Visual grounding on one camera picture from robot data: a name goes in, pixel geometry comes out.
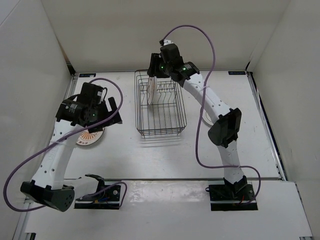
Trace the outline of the pink patterned plate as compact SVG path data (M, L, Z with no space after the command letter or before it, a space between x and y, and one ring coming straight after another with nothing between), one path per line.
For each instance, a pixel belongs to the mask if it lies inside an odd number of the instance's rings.
M147 82L147 104L153 103L155 92L157 91L157 78L155 76L149 77Z
M90 133L88 130L83 131L77 141L76 145L79 147L88 147L95 143L97 143L101 137L104 135L105 129L103 128L102 131L92 132Z

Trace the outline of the white plate with dark rim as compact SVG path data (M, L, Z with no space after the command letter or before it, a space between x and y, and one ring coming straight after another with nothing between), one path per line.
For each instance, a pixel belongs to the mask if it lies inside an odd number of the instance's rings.
M211 121L211 118L207 112L205 112L205 121L207 122L208 125L213 125L213 122Z

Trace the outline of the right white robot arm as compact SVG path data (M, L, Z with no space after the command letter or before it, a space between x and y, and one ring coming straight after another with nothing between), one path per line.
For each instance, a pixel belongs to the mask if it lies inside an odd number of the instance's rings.
M171 66L159 53L152 53L147 74L151 78L171 78L190 93L209 115L212 126L208 137L220 153L226 185L224 193L230 200L236 200L247 185L237 151L242 112L224 103L205 83L205 78L192 62L183 63L180 56L173 63Z

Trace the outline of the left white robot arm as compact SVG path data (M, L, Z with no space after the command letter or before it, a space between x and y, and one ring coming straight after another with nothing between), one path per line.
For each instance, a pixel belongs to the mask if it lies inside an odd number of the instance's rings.
M65 99L56 113L50 145L42 150L44 158L30 181L21 184L20 191L34 202L67 211L75 209L118 210L122 182L106 184L103 177L86 174L74 182L65 180L65 173L76 142L83 131L100 132L121 123L114 97L102 100L97 94L79 94Z

